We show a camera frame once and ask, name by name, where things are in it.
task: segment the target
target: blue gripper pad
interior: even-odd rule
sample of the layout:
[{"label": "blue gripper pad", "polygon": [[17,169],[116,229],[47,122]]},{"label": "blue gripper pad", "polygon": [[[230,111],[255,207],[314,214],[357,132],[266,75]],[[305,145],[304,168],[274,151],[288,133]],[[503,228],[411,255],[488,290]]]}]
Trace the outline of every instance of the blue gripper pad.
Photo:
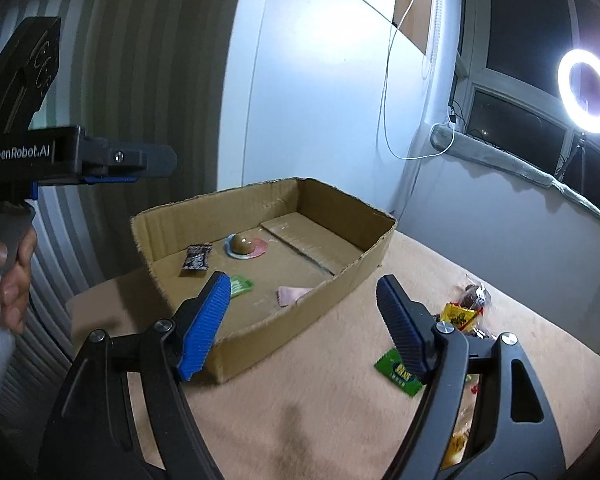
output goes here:
[{"label": "blue gripper pad", "polygon": [[421,303],[411,301],[395,276],[390,274],[378,280],[376,301],[402,364],[421,381],[426,380],[432,372],[428,358],[434,352],[431,314]]},{"label": "blue gripper pad", "polygon": [[202,370],[230,299],[231,279],[222,274],[183,338],[182,357],[178,363],[178,374],[183,381],[189,381],[194,373]]}]

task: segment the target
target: white cable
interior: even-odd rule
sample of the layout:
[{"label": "white cable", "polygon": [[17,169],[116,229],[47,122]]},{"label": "white cable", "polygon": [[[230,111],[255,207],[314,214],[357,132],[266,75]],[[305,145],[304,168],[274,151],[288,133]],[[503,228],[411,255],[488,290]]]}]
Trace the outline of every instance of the white cable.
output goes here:
[{"label": "white cable", "polygon": [[398,156],[394,153],[394,150],[391,149],[391,146],[389,144],[389,137],[387,136],[387,132],[386,132],[386,92],[387,92],[388,83],[389,83],[389,60],[391,57],[391,50],[394,47],[395,37],[398,34],[398,31],[400,30],[402,23],[404,22],[405,18],[407,17],[407,14],[411,10],[411,7],[413,7],[414,1],[415,0],[411,0],[409,2],[409,5],[407,6],[407,10],[404,11],[404,14],[402,15],[402,17],[400,19],[400,22],[398,23],[398,26],[395,28],[394,34],[392,35],[392,38],[391,38],[391,41],[389,42],[389,49],[387,50],[387,53],[386,53],[386,67],[384,69],[384,84],[382,85],[382,95],[380,97],[381,106],[380,106],[380,111],[378,112],[378,126],[376,127],[376,139],[377,139],[378,133],[380,131],[380,119],[382,117],[382,127],[384,129],[384,142],[386,143],[386,146],[389,149],[389,152],[391,152],[391,154],[395,158],[398,158],[400,160],[419,160],[421,158],[429,158],[430,156],[442,155],[443,153],[446,152],[446,150],[448,150],[451,147],[451,145],[454,143],[454,140],[456,138],[456,130],[454,129],[453,136],[451,137],[451,143],[443,151],[438,152],[438,153],[433,153],[431,155],[423,155],[423,156]]}]

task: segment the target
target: striped curtain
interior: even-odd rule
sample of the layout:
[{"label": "striped curtain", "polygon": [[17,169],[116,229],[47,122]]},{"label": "striped curtain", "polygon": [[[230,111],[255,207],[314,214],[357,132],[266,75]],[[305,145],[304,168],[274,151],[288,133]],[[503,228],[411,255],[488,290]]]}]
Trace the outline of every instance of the striped curtain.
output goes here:
[{"label": "striped curtain", "polygon": [[56,80],[32,128],[81,124],[90,136],[170,144],[170,179],[45,187],[34,204],[27,328],[0,396],[0,414],[28,462],[37,462],[44,423],[72,355],[66,302],[140,265],[130,216],[214,190],[218,71],[228,41],[218,33],[226,0],[3,0],[0,51],[27,16],[60,16]]}]

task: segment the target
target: black candy packet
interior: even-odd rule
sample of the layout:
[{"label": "black candy packet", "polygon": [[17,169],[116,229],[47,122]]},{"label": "black candy packet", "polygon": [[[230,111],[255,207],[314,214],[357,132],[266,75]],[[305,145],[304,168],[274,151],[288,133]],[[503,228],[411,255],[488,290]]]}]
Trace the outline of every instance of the black candy packet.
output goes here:
[{"label": "black candy packet", "polygon": [[187,247],[187,257],[182,264],[182,270],[208,270],[206,258],[211,252],[211,244],[190,245]]}]

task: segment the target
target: green candy wrapper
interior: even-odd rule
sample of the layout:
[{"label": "green candy wrapper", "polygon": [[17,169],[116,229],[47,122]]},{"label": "green candy wrapper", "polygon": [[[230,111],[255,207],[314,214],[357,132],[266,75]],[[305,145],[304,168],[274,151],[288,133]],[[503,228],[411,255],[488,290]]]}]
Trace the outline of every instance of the green candy wrapper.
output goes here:
[{"label": "green candy wrapper", "polygon": [[253,288],[253,282],[248,280],[244,276],[232,276],[231,277],[231,298],[240,296],[245,292],[249,292]]},{"label": "green candy wrapper", "polygon": [[406,370],[395,348],[379,358],[374,367],[410,397],[422,388],[422,383]]}]

